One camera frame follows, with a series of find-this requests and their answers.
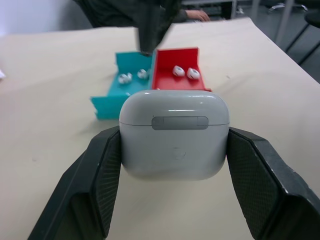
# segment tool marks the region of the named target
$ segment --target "floor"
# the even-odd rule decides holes
[[[243,7],[244,15],[249,16],[250,7]],[[283,10],[277,9],[268,14],[267,8],[261,6],[259,8],[257,27],[267,35],[271,40],[275,39],[277,26],[280,23]],[[306,24],[304,20],[304,12],[294,9],[291,13],[287,30],[280,45],[281,49],[285,49],[297,33]],[[320,29],[309,27],[296,44],[291,48],[288,55],[294,60],[299,61],[318,41],[320,41]],[[320,47],[315,51],[301,66],[310,76],[320,83]]]

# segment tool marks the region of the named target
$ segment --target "red plastic holder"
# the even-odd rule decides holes
[[[206,88],[201,71],[198,66],[199,48],[182,48],[157,50],[153,72],[152,89],[158,90],[204,90]],[[175,76],[174,66],[179,66],[185,71],[185,76]],[[193,68],[200,73],[199,79],[189,79],[187,71]]]

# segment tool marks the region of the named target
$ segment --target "hand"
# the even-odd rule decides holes
[[[209,22],[210,17],[202,10],[185,10],[189,19],[200,20],[201,22]]]

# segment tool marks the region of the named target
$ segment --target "teal tray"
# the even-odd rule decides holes
[[[122,105],[132,94],[148,90],[152,87],[152,79],[155,65],[155,54],[150,57],[143,56],[139,52],[118,52],[115,54],[118,72],[113,78],[109,92],[106,96],[93,96],[91,102],[96,109],[96,118],[99,120],[118,119]],[[140,79],[137,72],[140,69],[150,69],[148,79]],[[118,76],[132,74],[132,82],[120,84]]]

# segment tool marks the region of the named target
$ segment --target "white airpods case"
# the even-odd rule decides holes
[[[122,164],[136,177],[207,179],[223,166],[229,111],[216,94],[146,90],[119,117]]]

